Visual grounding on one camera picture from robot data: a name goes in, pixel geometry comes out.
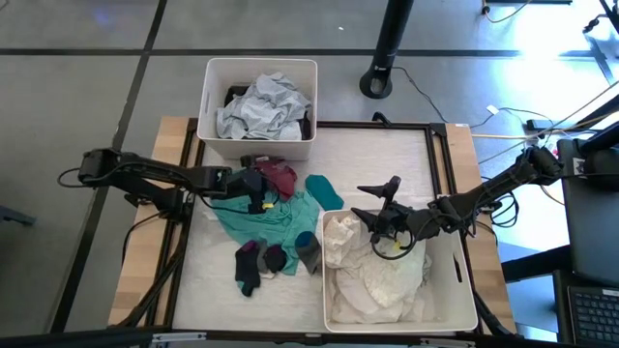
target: black monitor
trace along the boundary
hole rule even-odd
[[[559,140],[566,175],[591,171],[618,173],[619,122],[589,140]],[[619,286],[619,191],[616,175],[563,179],[573,270]]]

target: teal shirt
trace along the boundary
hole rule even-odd
[[[265,202],[274,202],[276,194],[267,192]],[[246,212],[250,204],[249,196],[211,201],[213,207],[225,207]],[[294,276],[299,264],[299,255],[294,243],[297,236],[305,231],[316,231],[318,222],[318,203],[306,191],[296,191],[287,202],[281,200],[264,214],[242,215],[223,210],[213,210],[225,232],[241,246],[249,241],[264,239],[269,246],[281,245],[286,252],[286,265],[282,272]]]

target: pole base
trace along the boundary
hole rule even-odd
[[[379,70],[376,67],[370,67],[368,72],[364,73],[359,81],[361,93],[372,99],[385,99],[389,97],[393,90],[390,75],[391,69]]]

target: teal sock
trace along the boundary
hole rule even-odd
[[[306,189],[325,211],[340,210],[344,206],[343,199],[323,175],[308,175]]]

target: floor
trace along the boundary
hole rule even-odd
[[[499,24],[479,16],[480,3],[417,1],[397,58],[397,65],[411,72],[450,121],[478,124],[490,104],[563,118],[619,73],[610,26],[602,20],[588,37],[581,33],[601,11],[595,1],[530,5]],[[37,222],[33,227],[0,224],[0,336],[49,329],[82,235],[94,240],[67,330],[105,327],[134,209],[115,189],[94,194],[88,188],[60,188],[56,177],[78,166],[83,152],[112,142],[150,155],[163,115],[196,116],[212,56],[315,60],[320,120],[369,120],[379,110],[393,121],[437,122],[399,71],[393,74],[394,92],[388,99],[373,101],[359,92],[385,4],[10,1],[0,10],[0,204]],[[491,15],[507,15],[517,6],[493,6]],[[600,59],[598,47],[607,60]],[[507,113],[475,132],[523,134],[518,118]],[[512,143],[475,139],[480,160]],[[517,153],[515,149],[483,164],[483,175],[497,174]],[[534,252],[568,242],[561,206],[538,188],[521,188],[516,195],[523,207],[517,226],[497,231],[501,245],[508,246],[500,248],[502,259],[523,252],[512,246]],[[93,213],[91,219],[85,219],[87,212]],[[540,217],[551,217],[554,225],[544,234],[539,232]],[[510,288],[511,298],[526,302],[522,293]],[[515,315],[520,324],[552,329],[537,324],[539,316],[529,320],[517,309]]]

